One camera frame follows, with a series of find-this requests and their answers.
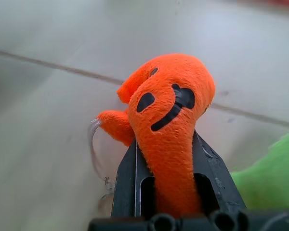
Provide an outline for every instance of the white string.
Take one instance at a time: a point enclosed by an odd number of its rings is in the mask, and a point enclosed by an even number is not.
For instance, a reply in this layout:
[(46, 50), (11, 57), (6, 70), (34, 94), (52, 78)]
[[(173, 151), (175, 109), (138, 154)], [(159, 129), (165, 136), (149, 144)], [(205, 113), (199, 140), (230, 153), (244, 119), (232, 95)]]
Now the white string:
[(106, 194), (113, 194), (115, 183), (112, 182), (112, 180), (110, 180), (109, 177), (103, 177), (103, 176), (105, 176), (105, 174), (103, 172), (102, 165), (101, 165), (98, 157), (96, 156), (96, 152), (95, 152), (94, 147), (93, 147), (94, 134), (95, 134), (97, 128), (101, 124), (102, 124), (102, 121), (100, 119), (94, 119), (91, 121), (89, 129), (88, 129), (88, 138), (89, 138), (89, 147), (90, 147), (90, 152), (91, 152), (91, 157), (92, 157), (92, 165), (93, 165), (93, 168), (94, 168), (95, 172), (97, 173), (98, 177), (105, 182), (105, 186), (106, 186), (106, 190), (107, 190)]

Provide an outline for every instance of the tile floor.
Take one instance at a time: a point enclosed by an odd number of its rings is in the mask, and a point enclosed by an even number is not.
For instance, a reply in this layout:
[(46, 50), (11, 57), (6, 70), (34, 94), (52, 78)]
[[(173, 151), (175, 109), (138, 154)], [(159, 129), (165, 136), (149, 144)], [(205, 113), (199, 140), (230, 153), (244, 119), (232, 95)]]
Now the tile floor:
[[(0, 231), (82, 231), (99, 216), (105, 189), (91, 165), (89, 122), (123, 108), (116, 83), (159, 54), (198, 56), (216, 79), (214, 105), (196, 128), (229, 169), (250, 165), (289, 132), (289, 9), (2, 0), (0, 51), (31, 58), (0, 54)], [(95, 142), (114, 177), (126, 148), (102, 131)]]

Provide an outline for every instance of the black eye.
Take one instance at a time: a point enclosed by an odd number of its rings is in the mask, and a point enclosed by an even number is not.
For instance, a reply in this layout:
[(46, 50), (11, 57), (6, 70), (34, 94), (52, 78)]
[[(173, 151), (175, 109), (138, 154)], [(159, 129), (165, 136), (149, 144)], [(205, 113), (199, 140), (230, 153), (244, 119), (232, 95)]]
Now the black eye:
[(149, 77), (151, 77), (152, 75), (154, 75), (157, 71), (158, 71), (158, 68), (154, 68), (154, 69), (151, 71)]

